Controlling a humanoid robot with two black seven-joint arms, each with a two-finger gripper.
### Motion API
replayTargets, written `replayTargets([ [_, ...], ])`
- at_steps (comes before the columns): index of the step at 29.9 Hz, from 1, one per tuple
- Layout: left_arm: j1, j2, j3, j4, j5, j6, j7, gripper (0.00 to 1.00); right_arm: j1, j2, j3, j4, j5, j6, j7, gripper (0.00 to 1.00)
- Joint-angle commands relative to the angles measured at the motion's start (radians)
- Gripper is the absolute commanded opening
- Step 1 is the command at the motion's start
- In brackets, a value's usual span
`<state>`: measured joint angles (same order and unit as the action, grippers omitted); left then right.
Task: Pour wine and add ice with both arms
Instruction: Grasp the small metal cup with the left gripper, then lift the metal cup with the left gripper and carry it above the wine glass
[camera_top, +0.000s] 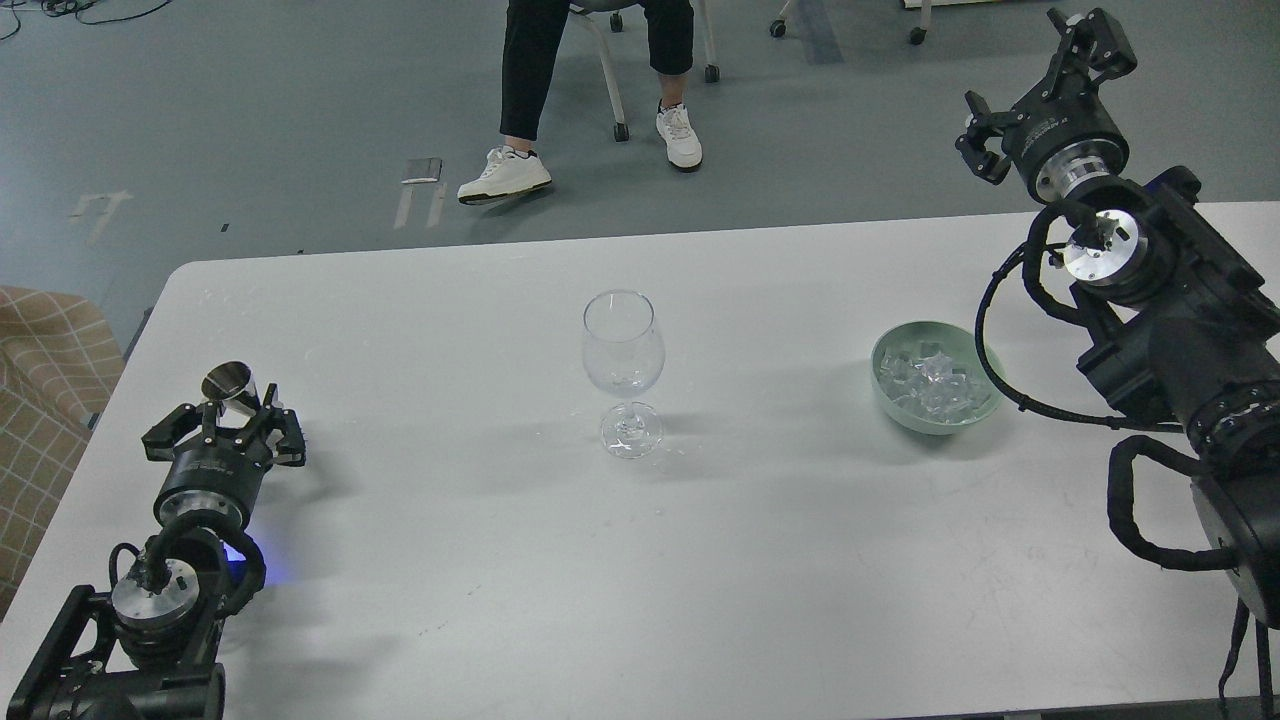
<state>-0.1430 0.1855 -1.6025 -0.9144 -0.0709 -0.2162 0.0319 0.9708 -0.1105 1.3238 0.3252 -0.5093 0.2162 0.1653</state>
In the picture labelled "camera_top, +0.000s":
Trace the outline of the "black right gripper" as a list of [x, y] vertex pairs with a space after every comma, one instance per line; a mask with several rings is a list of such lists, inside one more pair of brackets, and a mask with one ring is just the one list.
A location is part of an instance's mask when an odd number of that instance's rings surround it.
[[[1105, 173], [1124, 170], [1129, 143], [1097, 88], [1138, 67], [1123, 26], [1105, 9], [1066, 15], [1050, 8], [1046, 15], [1060, 41], [1039, 88], [1006, 111], [992, 111], [983, 96], [966, 91], [969, 119], [955, 141], [973, 176], [1001, 184], [1012, 163], [1028, 193], [1041, 204], [1070, 193], [1065, 167], [1079, 158], [1097, 158]], [[992, 138], [1004, 136], [1007, 158], [988, 147]]]

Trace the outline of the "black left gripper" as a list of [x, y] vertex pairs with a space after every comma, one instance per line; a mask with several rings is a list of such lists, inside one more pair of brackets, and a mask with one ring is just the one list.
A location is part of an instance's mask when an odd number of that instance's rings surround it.
[[[143, 433], [145, 457], [169, 464], [154, 502], [160, 525], [210, 510], [244, 530], [270, 465], [306, 464], [300, 419], [285, 407], [276, 384], [268, 384], [264, 396], [255, 384], [246, 384], [232, 397], [232, 407], [247, 418], [234, 436], [219, 434], [220, 402], [180, 404]], [[196, 430], [198, 436], [189, 438]]]

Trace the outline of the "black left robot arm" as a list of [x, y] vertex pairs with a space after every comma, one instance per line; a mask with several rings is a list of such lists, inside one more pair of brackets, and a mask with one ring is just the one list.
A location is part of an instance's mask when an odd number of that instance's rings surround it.
[[207, 377], [143, 434], [169, 466], [157, 533], [116, 544], [109, 585], [77, 585], [18, 680], [9, 719], [220, 719], [224, 625], [266, 585], [248, 532], [265, 475], [301, 468], [305, 434], [276, 384]]

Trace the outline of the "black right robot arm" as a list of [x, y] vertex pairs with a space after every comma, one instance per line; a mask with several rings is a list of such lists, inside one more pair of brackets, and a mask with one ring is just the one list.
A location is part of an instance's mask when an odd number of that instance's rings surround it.
[[[1263, 277], [1197, 211], [1201, 181], [1189, 168], [1171, 167], [1144, 184], [1123, 177], [1129, 146], [1100, 99], [1103, 82], [1137, 68], [1121, 24], [1100, 8], [1047, 15], [1059, 45], [1044, 77], [1005, 111], [966, 92], [970, 115], [955, 142], [972, 173], [992, 184], [1016, 168], [1042, 206], [979, 301], [975, 352], [1018, 409], [1130, 432], [1108, 457], [1110, 530], [1160, 568], [1228, 577], [1238, 601], [1220, 682], [1234, 674], [1253, 630], [1260, 715], [1275, 719], [1279, 368], [1268, 342], [1277, 306], [1262, 291]], [[1088, 332], [1092, 346], [1076, 366], [1111, 415], [1043, 404], [995, 370], [986, 319], [1014, 270], [1044, 314]], [[1143, 537], [1134, 514], [1138, 457], [1190, 482], [1206, 550]]]

